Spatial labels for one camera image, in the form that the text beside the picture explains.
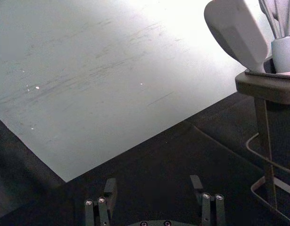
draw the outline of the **dark floor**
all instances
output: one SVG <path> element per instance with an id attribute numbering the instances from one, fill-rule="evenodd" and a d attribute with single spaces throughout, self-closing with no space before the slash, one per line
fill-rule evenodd
<path id="1" fill-rule="evenodd" d="M 64 183 L 0 121 L 0 217 Z"/>
<path id="2" fill-rule="evenodd" d="M 83 225 L 84 200 L 117 179 L 112 225 L 171 219 L 199 224 L 189 175 L 225 196 L 228 225 L 285 225 L 256 201 L 250 186 L 261 162 L 244 143 L 257 133 L 253 100 L 233 94 L 0 219 L 0 225 Z"/>

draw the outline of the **scratch mark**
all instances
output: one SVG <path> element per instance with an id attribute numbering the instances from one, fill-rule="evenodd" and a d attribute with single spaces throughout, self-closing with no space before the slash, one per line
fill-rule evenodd
<path id="1" fill-rule="evenodd" d="M 169 95 L 171 95 L 171 94 L 173 94 L 173 93 L 174 93 L 174 91 L 171 92 L 171 93 L 168 93 L 167 95 L 161 97 L 160 99 L 157 99 L 156 101 L 153 101 L 152 103 L 148 104 L 147 107 L 150 106 L 150 105 L 152 105 L 152 104 L 154 104 L 154 103 L 156 103 L 157 101 L 160 101 L 161 99 L 163 99 L 163 98 L 165 98 L 165 97 L 167 97 L 167 96 L 169 96 Z"/>
<path id="2" fill-rule="evenodd" d="M 139 60 L 147 54 L 148 53 L 144 51 L 141 54 L 127 57 L 119 61 L 98 65 L 97 67 L 90 69 L 88 72 L 83 71 L 81 73 L 75 73 L 75 71 L 73 71 L 71 73 L 60 73 L 59 76 L 56 76 L 55 78 L 41 84 L 41 88 L 39 87 L 39 89 L 30 90 L 30 95 L 26 95 L 28 90 L 24 87 L 24 89 L 15 90 L 10 94 L 0 97 L 0 105 L 9 103 L 12 103 L 13 105 L 13 103 L 20 103 L 30 107 L 37 104 L 38 101 L 53 98 L 69 89 L 73 93 L 81 93 L 81 91 L 87 90 L 93 86 L 101 86 L 106 84 L 104 79 L 109 75 L 109 70 L 115 70 L 118 67 L 133 65 L 133 62 Z M 38 84 L 28 84 L 28 88 L 36 86 L 38 86 Z"/>
<path id="3" fill-rule="evenodd" d="M 151 31 L 151 30 L 154 30 L 154 29 L 157 29 L 157 28 L 161 28 L 162 26 L 158 25 L 158 24 L 159 24 L 159 22 L 151 24 L 151 25 L 149 25 L 149 26 L 147 26 L 147 27 L 145 27 L 145 28 L 143 28 L 141 30 L 138 30 L 135 33 L 129 34 L 127 37 L 134 38 L 134 37 L 138 36 L 141 32 L 147 32 L 147 31 Z"/>
<path id="4" fill-rule="evenodd" d="M 74 103 L 71 103 L 70 105 L 68 105 L 66 108 L 63 109 L 63 112 L 66 111 L 68 108 L 70 108 Z"/>

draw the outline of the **white object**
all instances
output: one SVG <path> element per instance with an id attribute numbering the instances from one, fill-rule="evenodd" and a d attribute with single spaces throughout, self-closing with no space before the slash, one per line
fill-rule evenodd
<path id="1" fill-rule="evenodd" d="M 283 75 L 290 75 L 290 72 L 281 72 L 279 74 L 283 74 Z"/>
<path id="2" fill-rule="evenodd" d="M 263 9 L 262 11 L 266 15 L 269 25 L 271 26 L 275 39 L 279 38 L 280 35 L 277 29 L 277 25 L 273 17 L 273 13 L 269 8 L 269 5 L 265 2 L 265 0 L 260 0 L 259 3 L 260 3 L 260 7 Z"/>
<path id="3" fill-rule="evenodd" d="M 251 71 L 265 72 L 268 45 L 243 0 L 208 3 L 206 23 L 218 44 L 232 58 Z"/>
<path id="4" fill-rule="evenodd" d="M 269 7 L 276 20 L 280 20 L 283 26 L 285 36 L 290 35 L 290 0 L 259 0 L 261 10 L 267 16 L 267 11 L 263 7 L 262 1 Z"/>
<path id="5" fill-rule="evenodd" d="M 272 42 L 273 63 L 277 73 L 290 72 L 290 36 Z"/>

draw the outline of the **screw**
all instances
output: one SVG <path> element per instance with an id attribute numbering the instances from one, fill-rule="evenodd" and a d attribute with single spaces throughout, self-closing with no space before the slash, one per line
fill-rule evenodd
<path id="1" fill-rule="evenodd" d="M 203 197 L 206 198 L 206 199 L 209 199 L 210 198 L 210 195 L 208 195 L 207 193 L 204 193 L 203 194 Z"/>
<path id="2" fill-rule="evenodd" d="M 103 202 L 105 202 L 104 197 L 100 197 L 100 198 L 99 198 L 99 203 L 103 203 Z"/>
<path id="3" fill-rule="evenodd" d="M 167 221 L 164 222 L 164 225 L 165 226 L 171 226 L 171 222 L 167 220 Z"/>
<path id="4" fill-rule="evenodd" d="M 86 202 L 85 202 L 85 205 L 87 205 L 87 206 L 90 206 L 92 204 L 92 200 L 87 200 Z"/>
<path id="5" fill-rule="evenodd" d="M 221 195 L 216 195 L 216 199 L 222 200 L 224 198 Z"/>

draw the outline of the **white cup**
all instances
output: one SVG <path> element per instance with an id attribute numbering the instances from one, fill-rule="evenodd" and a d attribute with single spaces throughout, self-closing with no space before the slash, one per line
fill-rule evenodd
<path id="1" fill-rule="evenodd" d="M 290 36 L 272 41 L 272 54 L 276 72 L 290 72 Z"/>

